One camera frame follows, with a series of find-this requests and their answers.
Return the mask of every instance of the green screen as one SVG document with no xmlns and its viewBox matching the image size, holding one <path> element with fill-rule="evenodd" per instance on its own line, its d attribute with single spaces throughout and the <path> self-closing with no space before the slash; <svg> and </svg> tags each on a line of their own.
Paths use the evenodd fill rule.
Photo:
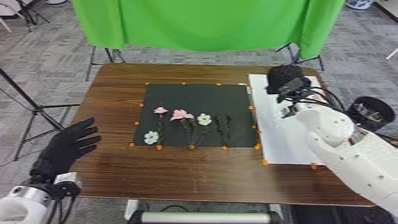
<svg viewBox="0 0 398 224">
<path fill-rule="evenodd" d="M 89 43 L 242 51 L 295 42 L 318 56 L 343 0 L 73 0 Z"/>
</svg>

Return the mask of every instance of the black cable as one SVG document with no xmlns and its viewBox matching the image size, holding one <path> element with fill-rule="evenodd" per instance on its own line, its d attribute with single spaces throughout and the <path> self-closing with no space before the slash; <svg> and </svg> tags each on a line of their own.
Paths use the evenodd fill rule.
<svg viewBox="0 0 398 224">
<path fill-rule="evenodd" d="M 206 202 L 201 202 L 201 206 L 196 209 L 196 212 L 201 212 L 203 208 L 208 206 Z"/>
<path fill-rule="evenodd" d="M 169 205 L 160 212 L 164 212 L 169 208 L 181 208 L 185 210 L 185 212 L 190 212 L 188 209 L 181 206 L 181 205 Z"/>
<path fill-rule="evenodd" d="M 293 103 L 309 103 L 309 104 L 316 104 L 316 105 L 322 105 L 322 106 L 332 108 L 332 106 L 325 102 L 322 102 L 318 100 L 313 100 L 313 99 L 307 99 L 307 98 L 300 98 L 300 99 L 290 99 L 290 98 L 286 98 L 284 100 L 290 101 L 290 102 L 293 102 Z"/>
<path fill-rule="evenodd" d="M 220 116 L 215 116 L 215 125 L 217 125 L 217 132 L 220 135 L 220 144 L 222 146 L 228 146 L 228 140 L 226 140 L 226 133 L 224 133 L 224 126 L 222 126 L 222 120 Z"/>
<path fill-rule="evenodd" d="M 50 213 L 48 220 L 46 220 L 46 224 L 52 224 L 52 222 L 53 222 L 53 216 L 55 216 L 55 212 L 57 212 L 57 206 L 59 206 L 59 203 L 55 201 L 52 213 Z"/>
<path fill-rule="evenodd" d="M 68 210 L 66 210 L 66 216 L 64 216 L 61 224 L 66 224 L 66 221 L 68 221 L 68 218 L 71 215 L 71 209 L 73 209 L 75 202 L 77 202 L 77 196 L 71 197 L 71 202 L 69 202 L 69 206 L 68 206 Z"/>
<path fill-rule="evenodd" d="M 11 98 L 11 100 L 21 105 L 21 107 L 29 110 L 34 111 L 25 105 L 23 103 L 16 100 L 16 98 L 9 95 L 9 93 L 5 92 L 5 90 L 0 88 L 0 91 L 4 92 L 5 96 Z"/>
<path fill-rule="evenodd" d="M 336 94 L 332 93 L 332 91 L 327 90 L 325 88 L 320 88 L 320 87 L 309 87 L 309 89 L 320 89 L 322 91 L 325 91 L 325 92 L 331 94 L 331 96 L 332 96 L 332 98 L 334 98 L 334 100 L 336 100 L 336 102 L 338 102 L 338 104 L 339 104 L 341 110 L 345 111 L 345 105 L 343 105 L 343 102 L 341 102 L 341 100 L 339 100 Z"/>
<path fill-rule="evenodd" d="M 55 199 L 55 203 L 59 204 L 59 224 L 62 224 L 62 217 L 64 217 L 64 205 L 62 205 L 62 201 L 57 198 Z"/>
<path fill-rule="evenodd" d="M 331 99 L 327 98 L 327 96 L 325 96 L 318 91 L 315 91 L 315 90 L 307 90 L 307 92 L 311 92 L 313 94 L 316 94 L 316 95 L 322 97 L 322 99 L 325 100 L 325 102 L 327 102 L 327 104 L 331 105 L 331 107 L 332 107 L 339 112 L 343 112 L 343 111 L 341 111 L 343 109 L 338 109 L 338 108 L 334 107 L 334 103 L 332 103 Z"/>
</svg>

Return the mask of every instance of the carpet floor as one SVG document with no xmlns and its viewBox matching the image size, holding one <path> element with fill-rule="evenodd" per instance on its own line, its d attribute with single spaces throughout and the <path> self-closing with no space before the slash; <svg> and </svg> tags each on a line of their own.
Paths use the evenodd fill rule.
<svg viewBox="0 0 398 224">
<path fill-rule="evenodd" d="M 50 6 L 37 3 L 36 9 L 52 23 L 27 32 L 21 19 L 5 20 L 14 33 L 0 27 L 0 67 L 13 76 L 34 100 L 43 104 L 80 103 L 91 86 L 100 66 L 93 67 L 91 81 L 85 82 L 91 45 L 75 16 L 71 4 Z M 377 8 L 366 12 L 347 9 L 336 22 L 331 38 L 323 48 L 325 85 L 348 105 L 359 96 L 380 98 L 398 111 L 398 55 L 391 60 L 386 56 L 398 48 L 398 24 Z M 290 62 L 288 52 L 261 49 L 236 53 L 190 53 L 171 49 L 128 46 L 123 50 L 128 63 L 160 64 L 213 64 L 213 65 L 281 65 Z M 107 63 L 103 50 L 98 50 L 96 62 Z M 306 63 L 318 69 L 318 63 Z M 21 101 L 7 83 L 0 87 Z M 71 110 L 66 124 L 71 122 Z M 62 111 L 50 111 L 55 117 Z M 11 162 L 18 141 L 29 122 L 29 111 L 0 93 L 0 195 L 7 194 L 13 186 L 27 179 L 29 169 L 50 136 L 32 141 L 21 152 L 21 159 Z M 50 128 L 43 119 L 36 120 L 34 133 Z M 382 133 L 398 136 L 398 122 Z M 158 211 L 167 205 L 181 204 L 196 211 L 263 212 L 268 206 L 261 204 L 149 202 L 151 210 Z M 80 199 L 69 223 L 124 223 L 126 200 Z"/>
</svg>

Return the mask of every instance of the black mat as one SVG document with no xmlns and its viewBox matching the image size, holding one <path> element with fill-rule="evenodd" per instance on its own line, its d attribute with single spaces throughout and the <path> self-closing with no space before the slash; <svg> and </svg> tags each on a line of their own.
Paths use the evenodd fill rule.
<svg viewBox="0 0 398 224">
<path fill-rule="evenodd" d="M 172 111 L 183 109 L 196 118 L 201 113 L 212 115 L 210 132 L 197 146 L 222 146 L 222 138 L 215 117 L 220 123 L 229 122 L 229 131 L 224 131 L 229 147 L 252 147 L 256 145 L 256 129 L 252 128 L 252 111 L 249 109 L 247 87 L 240 85 L 178 85 L 151 84 L 146 89 L 144 108 L 140 113 L 140 125 L 135 134 L 135 145 L 144 146 L 144 135 L 158 131 L 158 115 L 153 113 L 158 107 L 169 110 L 164 118 L 165 146 L 187 146 L 187 133 L 180 121 L 171 121 Z"/>
</svg>

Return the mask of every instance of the pink flower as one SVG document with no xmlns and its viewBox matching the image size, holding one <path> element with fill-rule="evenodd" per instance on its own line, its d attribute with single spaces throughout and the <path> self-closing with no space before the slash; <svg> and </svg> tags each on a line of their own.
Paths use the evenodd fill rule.
<svg viewBox="0 0 398 224">
<path fill-rule="evenodd" d="M 155 109 L 155 114 L 164 114 L 164 113 L 167 113 L 167 112 L 169 112 L 169 110 L 165 110 L 164 107 L 158 107 L 158 108 Z"/>
<path fill-rule="evenodd" d="M 174 120 L 181 120 L 185 118 L 194 119 L 194 115 L 188 114 L 185 110 L 174 110 L 174 114 L 172 114 L 171 120 L 174 121 Z"/>
<path fill-rule="evenodd" d="M 194 119 L 194 115 L 192 114 L 187 114 L 185 115 L 185 118 Z"/>
</svg>

